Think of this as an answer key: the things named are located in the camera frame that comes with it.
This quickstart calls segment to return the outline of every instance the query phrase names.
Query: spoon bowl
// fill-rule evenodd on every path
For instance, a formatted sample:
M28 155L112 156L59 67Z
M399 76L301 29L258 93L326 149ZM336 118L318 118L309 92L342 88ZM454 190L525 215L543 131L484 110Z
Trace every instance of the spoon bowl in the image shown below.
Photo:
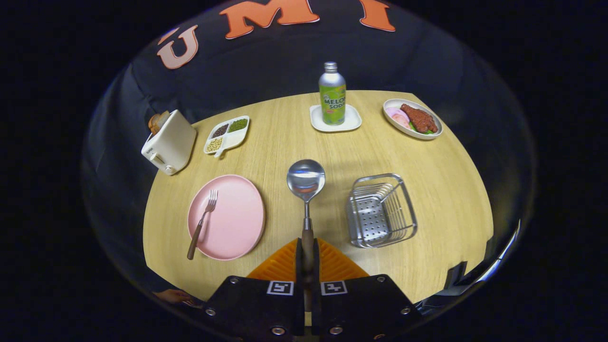
M289 190L306 204L323 189L324 185L325 170L312 159L297 161L287 171Z

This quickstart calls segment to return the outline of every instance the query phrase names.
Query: dish drying rack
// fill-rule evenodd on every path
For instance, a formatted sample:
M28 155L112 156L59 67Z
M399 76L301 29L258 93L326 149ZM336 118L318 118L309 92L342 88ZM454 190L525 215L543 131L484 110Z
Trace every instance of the dish drying rack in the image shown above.
M399 175L359 178L347 203L350 242L377 248L412 238L418 230L412 201Z

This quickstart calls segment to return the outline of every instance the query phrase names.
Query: round table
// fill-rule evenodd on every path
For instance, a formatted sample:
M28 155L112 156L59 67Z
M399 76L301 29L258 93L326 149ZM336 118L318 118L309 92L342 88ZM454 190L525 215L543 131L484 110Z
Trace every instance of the round table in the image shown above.
M193 124L198 134L189 163L173 176L159 171L150 190L143 222L148 267L203 300L227 276L247 276L300 235L303 204L285 178L292 163L314 159L326 172L326 185L310 204L315 237L339 248L370 275L388 274L412 302L442 290L450 268L466 262L465 273L469 272L483 260L494 231L483 181L443 121L444 132L436 139L412 138L384 117L382 104L387 99L425 105L405 92L347 91L347 103L358 110L362 125L325 133L311 125L309 107L319 104L315 92L251 104ZM202 149L211 129L242 115L250 117L243 144L226 150L221 158L205 154ZM348 195L356 179L382 173L396 173L405 181L418 232L394 245L357 248L348 234ZM266 211L264 233L241 258L219 261L197 251L188 260L192 198L206 182L226 174L246 177L260 191Z

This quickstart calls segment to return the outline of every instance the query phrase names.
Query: white toaster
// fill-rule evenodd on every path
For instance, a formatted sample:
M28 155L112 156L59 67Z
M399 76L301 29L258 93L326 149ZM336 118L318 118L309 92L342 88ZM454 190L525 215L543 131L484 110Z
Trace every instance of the white toaster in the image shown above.
M154 136L150 133L142 155L159 170L172 175L188 163L195 137L196 130L179 110L174 110L158 133Z

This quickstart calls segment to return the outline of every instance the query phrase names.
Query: aluminum bottle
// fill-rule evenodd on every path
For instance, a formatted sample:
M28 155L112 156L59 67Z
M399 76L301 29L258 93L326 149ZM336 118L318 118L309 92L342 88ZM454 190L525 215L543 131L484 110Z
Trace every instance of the aluminum bottle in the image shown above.
M337 63L325 62L325 73L319 79L323 121L328 125L344 123L346 109L346 81L338 74Z

